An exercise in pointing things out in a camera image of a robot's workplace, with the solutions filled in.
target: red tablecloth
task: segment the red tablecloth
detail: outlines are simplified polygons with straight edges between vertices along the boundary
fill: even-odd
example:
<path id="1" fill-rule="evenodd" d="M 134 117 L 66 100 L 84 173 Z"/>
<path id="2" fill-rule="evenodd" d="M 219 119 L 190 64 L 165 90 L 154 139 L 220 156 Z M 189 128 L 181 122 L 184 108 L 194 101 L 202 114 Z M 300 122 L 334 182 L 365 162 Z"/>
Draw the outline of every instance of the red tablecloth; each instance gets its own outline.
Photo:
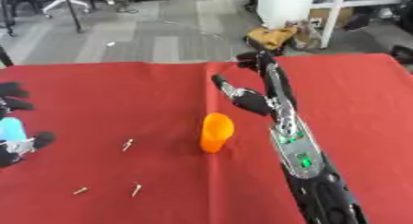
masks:
<path id="1" fill-rule="evenodd" d="M 382 54 L 279 61 L 299 113 L 371 223 L 413 223 L 409 73 Z M 269 144 L 269 121 L 214 91 L 206 83 L 210 71 L 262 89 L 256 74 L 232 63 L 1 70 L 1 81 L 22 82 L 31 92 L 37 110 L 15 113 L 28 133 L 49 130 L 58 140 L 0 171 L 0 222 L 302 223 Z M 236 126 L 216 155 L 198 146 L 207 108 L 226 113 Z M 136 143 L 123 153 L 129 138 Z M 131 197 L 134 183 L 142 189 Z M 90 189 L 72 195 L 83 186 Z"/>

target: robotic hand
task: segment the robotic hand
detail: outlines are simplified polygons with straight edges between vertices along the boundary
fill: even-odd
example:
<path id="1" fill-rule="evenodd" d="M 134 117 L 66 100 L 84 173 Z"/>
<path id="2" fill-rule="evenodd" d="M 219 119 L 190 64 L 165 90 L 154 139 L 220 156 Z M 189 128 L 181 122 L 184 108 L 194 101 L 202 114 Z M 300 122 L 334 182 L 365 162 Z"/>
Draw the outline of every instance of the robotic hand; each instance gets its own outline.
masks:
<path id="1" fill-rule="evenodd" d="M 19 83 L 0 84 L 0 168 L 15 164 L 21 161 L 25 154 L 35 152 L 54 141 L 53 134 L 48 132 L 26 138 L 20 120 L 6 117 L 16 110 L 33 110 L 31 103 L 17 99 L 28 96 L 29 93 L 22 89 Z"/>
<path id="2" fill-rule="evenodd" d="M 238 56 L 239 67 L 257 72 L 265 83 L 265 95 L 235 88 L 222 76 L 212 81 L 233 102 L 250 112 L 270 115 L 270 136 L 284 175 L 300 212 L 308 224 L 366 224 L 359 203 L 326 154 L 319 148 L 307 124 L 296 113 L 287 76 L 266 52 Z"/>

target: orange cup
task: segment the orange cup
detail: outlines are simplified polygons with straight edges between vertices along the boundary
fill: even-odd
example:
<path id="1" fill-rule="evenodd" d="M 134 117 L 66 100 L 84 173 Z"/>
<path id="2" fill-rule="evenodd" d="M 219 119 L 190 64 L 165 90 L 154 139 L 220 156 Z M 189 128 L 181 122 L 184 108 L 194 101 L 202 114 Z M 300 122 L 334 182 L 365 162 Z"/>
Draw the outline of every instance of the orange cup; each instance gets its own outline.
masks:
<path id="1" fill-rule="evenodd" d="M 210 113 L 204 119 L 201 148 L 207 153 L 216 153 L 233 134 L 234 124 L 227 115 Z"/>

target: cardboard box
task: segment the cardboard box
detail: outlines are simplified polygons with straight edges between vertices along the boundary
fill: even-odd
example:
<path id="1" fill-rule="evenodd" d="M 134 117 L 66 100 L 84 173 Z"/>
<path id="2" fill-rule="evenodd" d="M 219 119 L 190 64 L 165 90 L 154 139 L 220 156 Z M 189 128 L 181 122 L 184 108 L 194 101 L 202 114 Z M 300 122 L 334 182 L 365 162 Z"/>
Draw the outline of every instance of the cardboard box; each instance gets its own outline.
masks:
<path id="1" fill-rule="evenodd" d="M 312 9 L 310 11 L 309 20 L 315 28 L 323 28 L 328 19 L 330 8 Z M 353 7 L 343 7 L 340 10 L 336 22 L 336 28 L 342 28 L 346 25 L 353 16 Z"/>

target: cable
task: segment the cable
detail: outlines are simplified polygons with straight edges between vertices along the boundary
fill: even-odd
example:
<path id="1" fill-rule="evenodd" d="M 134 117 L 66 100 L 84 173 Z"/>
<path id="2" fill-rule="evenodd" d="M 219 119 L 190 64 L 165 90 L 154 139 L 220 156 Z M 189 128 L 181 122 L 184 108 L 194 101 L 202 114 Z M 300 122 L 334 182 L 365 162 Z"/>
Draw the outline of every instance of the cable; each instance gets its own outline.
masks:
<path id="1" fill-rule="evenodd" d="M 197 26 L 193 26 L 193 25 L 189 25 L 189 24 L 184 24 L 184 23 L 180 23 L 180 22 L 174 22 L 174 21 L 167 21 L 167 20 L 163 20 L 160 18 L 154 18 L 148 15 L 142 15 L 144 17 L 150 18 L 150 20 L 156 20 L 162 23 L 166 23 L 166 24 L 172 24 L 172 25 L 177 25 L 177 26 L 181 26 L 181 27 L 185 27 L 185 28 L 189 28 L 189 29 L 197 29 L 199 30 L 199 33 L 202 35 L 206 35 L 206 36 L 211 36 L 212 38 L 216 39 L 216 40 L 221 40 L 226 42 L 226 44 L 229 46 L 229 50 L 230 50 L 230 58 L 224 62 L 233 62 L 234 60 L 234 50 L 233 50 L 233 46 L 230 43 L 230 41 L 227 38 L 224 38 L 220 35 L 218 35 L 217 33 L 210 33 L 207 30 L 204 30 L 202 28 L 199 28 Z"/>
<path id="2" fill-rule="evenodd" d="M 115 7 L 115 10 L 116 10 L 117 13 L 136 14 L 136 13 L 139 12 L 139 10 L 137 10 L 135 8 L 127 9 L 127 7 L 130 5 L 129 1 L 126 1 L 126 0 L 114 0 L 114 1 L 115 1 L 115 4 L 118 4 L 118 6 Z M 226 60 L 225 62 L 234 62 L 234 59 L 235 59 L 234 58 L 234 50 L 233 50 L 233 46 L 230 43 L 228 38 L 222 37 L 222 36 L 218 35 L 217 33 L 210 33 L 210 32 L 208 32 L 208 31 L 206 31 L 202 28 L 199 28 L 197 26 L 188 25 L 188 24 L 184 24 L 184 23 L 180 23 L 180 22 L 163 20 L 163 19 L 160 19 L 160 18 L 154 18 L 154 17 L 151 17 L 149 15 L 142 14 L 142 13 L 140 13 L 140 15 L 142 17 L 149 18 L 149 20 L 152 20 L 152 21 L 158 21 L 158 22 L 162 22 L 162 23 L 165 23 L 165 24 L 177 25 L 177 26 L 181 26 L 181 27 L 185 27 L 185 28 L 189 28 L 189 29 L 197 29 L 197 30 L 199 30 L 199 33 L 201 35 L 211 36 L 212 38 L 214 38 L 216 40 L 224 41 L 229 46 L 229 50 L 230 50 L 230 58 L 228 60 Z"/>

